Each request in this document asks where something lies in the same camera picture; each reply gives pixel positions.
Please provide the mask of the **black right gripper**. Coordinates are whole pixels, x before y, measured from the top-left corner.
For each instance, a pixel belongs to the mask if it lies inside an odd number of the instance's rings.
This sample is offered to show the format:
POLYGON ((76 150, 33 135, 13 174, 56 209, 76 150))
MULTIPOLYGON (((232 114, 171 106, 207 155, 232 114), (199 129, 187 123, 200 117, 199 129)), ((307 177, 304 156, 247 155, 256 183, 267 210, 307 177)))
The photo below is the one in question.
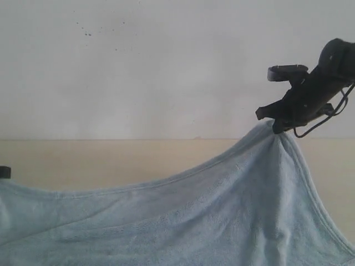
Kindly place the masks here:
POLYGON ((316 67, 285 97, 286 101, 281 99, 259 107, 255 111, 256 117, 258 120, 274 119, 272 131, 276 135, 288 132, 310 122, 320 108, 352 83, 354 43, 333 39, 322 49, 316 67))

